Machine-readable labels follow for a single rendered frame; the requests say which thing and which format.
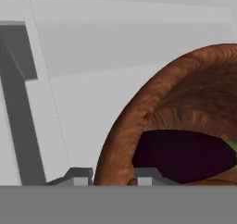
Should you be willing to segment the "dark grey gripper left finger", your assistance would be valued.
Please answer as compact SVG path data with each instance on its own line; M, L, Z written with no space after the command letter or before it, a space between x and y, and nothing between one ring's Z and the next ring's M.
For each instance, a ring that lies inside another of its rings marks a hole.
M91 186L92 184L92 168L70 168L63 177L46 183L47 186Z

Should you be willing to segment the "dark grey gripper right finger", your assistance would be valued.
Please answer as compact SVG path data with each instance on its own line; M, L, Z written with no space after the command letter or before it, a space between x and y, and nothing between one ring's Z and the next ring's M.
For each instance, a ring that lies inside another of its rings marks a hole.
M135 173L138 186L178 185L176 181L163 177L156 168L137 168Z

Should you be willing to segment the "brown wooden bowl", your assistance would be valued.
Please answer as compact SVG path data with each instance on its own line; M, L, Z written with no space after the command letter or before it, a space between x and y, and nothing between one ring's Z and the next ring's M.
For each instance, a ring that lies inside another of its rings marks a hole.
M145 131L194 131L219 137L237 153L237 44L216 44L178 57L133 96L113 124L94 184L133 185L132 164ZM237 185L237 165L194 185Z

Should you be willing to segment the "dark purple eggplant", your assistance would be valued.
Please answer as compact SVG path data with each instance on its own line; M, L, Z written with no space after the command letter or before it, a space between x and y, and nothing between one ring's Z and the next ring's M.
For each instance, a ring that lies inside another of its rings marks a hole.
M135 168L156 168L184 184L218 175L237 165L236 151L219 137L194 131L145 131L132 158Z

